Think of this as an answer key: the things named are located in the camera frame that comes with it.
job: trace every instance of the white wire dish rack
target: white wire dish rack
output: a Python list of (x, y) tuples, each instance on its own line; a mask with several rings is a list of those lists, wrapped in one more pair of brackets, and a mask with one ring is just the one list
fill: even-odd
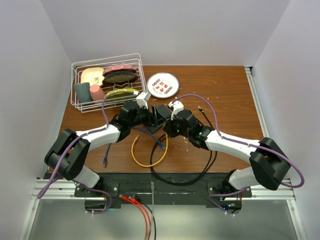
[[(144, 71), (142, 68), (141, 56), (139, 53), (113, 56), (113, 57), (88, 60), (88, 61), (78, 61), (78, 62), (74, 62), (71, 65), (70, 103), (76, 109), (79, 109), (82, 113), (101, 110), (101, 106), (103, 102), (102, 100), (80, 103), (77, 98), (74, 85), (81, 83), (81, 74), (87, 68), (101, 67), (105, 69), (110, 66), (123, 65), (123, 64), (134, 66), (136, 69), (136, 75), (138, 76), (138, 79), (134, 82), (127, 81), (127, 82), (114, 84), (113, 86), (102, 87), (104, 93), (107, 94), (113, 90), (125, 89), (125, 88), (132, 88), (139, 92), (147, 91), (147, 84), (145, 80)], [(126, 100), (130, 100), (130, 99), (134, 100), (132, 95), (107, 99), (104, 103), (104, 108), (109, 109), (109, 108), (122, 106)]]

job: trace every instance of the wooden table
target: wooden table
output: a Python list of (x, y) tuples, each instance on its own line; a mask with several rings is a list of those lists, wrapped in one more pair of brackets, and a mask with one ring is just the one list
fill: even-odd
[[(208, 99), (214, 107), (219, 129), (226, 133), (246, 139), (263, 138), (253, 97), (243, 66), (144, 66), (144, 76), (148, 80), (155, 73), (165, 72), (176, 76), (180, 82), (180, 90), (176, 96), (196, 93)], [(167, 104), (169, 99), (151, 97), (149, 105)], [(214, 117), (206, 103), (196, 97), (185, 97), (181, 100), (185, 109), (191, 110), (205, 125), (205, 118), (197, 109), (201, 106), (214, 126)], [(111, 119), (120, 108), (107, 109)], [(81, 113), (67, 103), (60, 130), (70, 128), (83, 131), (100, 127), (105, 119), (100, 110)], [(155, 133), (159, 137), (162, 130)], [(154, 139), (139, 130), (132, 129), (131, 134), (121, 142), (112, 144), (108, 154), (107, 168), (103, 167), (103, 159), (107, 145), (96, 148), (88, 153), (85, 165), (95, 172), (149, 172), (149, 168), (138, 166), (131, 156), (131, 144), (140, 135), (135, 146), (135, 156), (143, 164), (148, 165)], [(153, 162), (162, 156), (163, 150), (158, 147)], [(157, 172), (201, 172), (210, 156), (210, 152), (194, 147), (182, 136), (169, 139), (168, 153), (163, 162), (155, 167)], [(243, 169), (249, 164), (236, 157), (219, 152), (210, 172), (229, 172), (233, 169)]]

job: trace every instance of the gray wall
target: gray wall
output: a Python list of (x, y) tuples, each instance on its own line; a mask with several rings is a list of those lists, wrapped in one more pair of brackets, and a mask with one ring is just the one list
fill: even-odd
[(57, 137), (71, 62), (38, 0), (0, 7), (0, 239), (18, 239)]
[(269, 133), (305, 176), (294, 192), (310, 240), (320, 235), (319, 13), (318, 0), (292, 0), (253, 67)]
[(41, 0), (71, 61), (253, 66), (289, 0)]

